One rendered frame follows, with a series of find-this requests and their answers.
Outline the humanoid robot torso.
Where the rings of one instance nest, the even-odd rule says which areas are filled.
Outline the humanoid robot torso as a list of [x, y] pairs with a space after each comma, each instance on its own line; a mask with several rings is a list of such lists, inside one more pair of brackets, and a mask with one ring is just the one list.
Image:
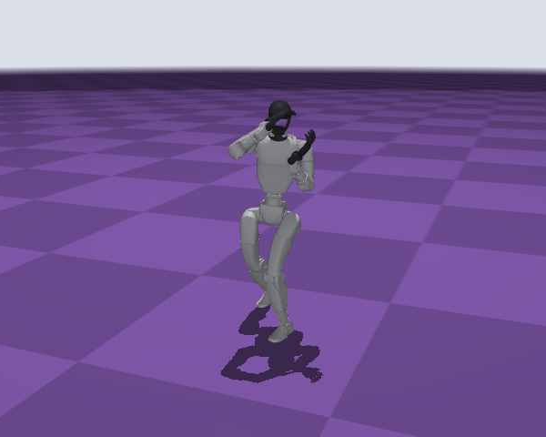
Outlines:
[[257, 145], [257, 178], [263, 192], [267, 192], [265, 199], [259, 205], [259, 222], [268, 225], [279, 225], [287, 208], [287, 203], [282, 201], [280, 193], [286, 193], [293, 181], [289, 173], [287, 156], [298, 151], [297, 138], [284, 134], [288, 137], [283, 141], [274, 141], [268, 134]]

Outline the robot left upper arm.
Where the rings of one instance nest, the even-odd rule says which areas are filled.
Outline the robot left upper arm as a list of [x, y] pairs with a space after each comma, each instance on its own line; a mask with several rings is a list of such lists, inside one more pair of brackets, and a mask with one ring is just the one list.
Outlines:
[[[297, 139], [298, 150], [300, 150], [305, 145], [306, 142], [307, 142], [306, 140]], [[308, 173], [308, 175], [311, 176], [314, 179], [314, 157], [313, 157], [312, 146], [309, 149], [309, 151], [303, 156], [300, 163], [301, 163], [301, 167], [303, 168], [303, 170], [306, 173]], [[311, 190], [313, 190], [313, 189], [310, 189], [306, 185], [303, 185], [303, 186], [298, 185], [298, 187], [299, 187], [299, 189], [301, 191], [311, 191]]]

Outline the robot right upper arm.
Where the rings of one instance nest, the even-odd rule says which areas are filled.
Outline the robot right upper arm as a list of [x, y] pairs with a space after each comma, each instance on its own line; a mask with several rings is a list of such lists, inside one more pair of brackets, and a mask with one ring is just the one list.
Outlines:
[[228, 154], [234, 158], [235, 160], [241, 158], [244, 156], [245, 153], [254, 153], [255, 150], [257, 150], [257, 145], [254, 145], [252, 146], [252, 148], [250, 148], [249, 150], [246, 150], [245, 148], [243, 148], [240, 144], [240, 142], [238, 142], [237, 144], [235, 144], [234, 146], [230, 147], [227, 152]]

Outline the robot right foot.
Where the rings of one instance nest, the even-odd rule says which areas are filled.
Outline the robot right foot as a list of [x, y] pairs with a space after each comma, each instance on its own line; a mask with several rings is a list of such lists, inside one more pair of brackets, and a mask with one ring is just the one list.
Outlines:
[[268, 292], [265, 291], [260, 300], [257, 302], [257, 307], [265, 308], [270, 304]]

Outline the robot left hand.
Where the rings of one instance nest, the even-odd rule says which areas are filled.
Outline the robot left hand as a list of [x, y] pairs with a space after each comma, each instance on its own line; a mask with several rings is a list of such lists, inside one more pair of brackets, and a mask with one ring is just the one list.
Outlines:
[[305, 137], [307, 138], [307, 142], [305, 143], [305, 145], [299, 151], [294, 151], [292, 155], [288, 158], [288, 163], [290, 165], [293, 165], [296, 161], [301, 161], [303, 156], [311, 148], [312, 143], [315, 141], [316, 135], [312, 129], [310, 130], [310, 132], [308, 131], [308, 134], [309, 137], [307, 134], [305, 134]]

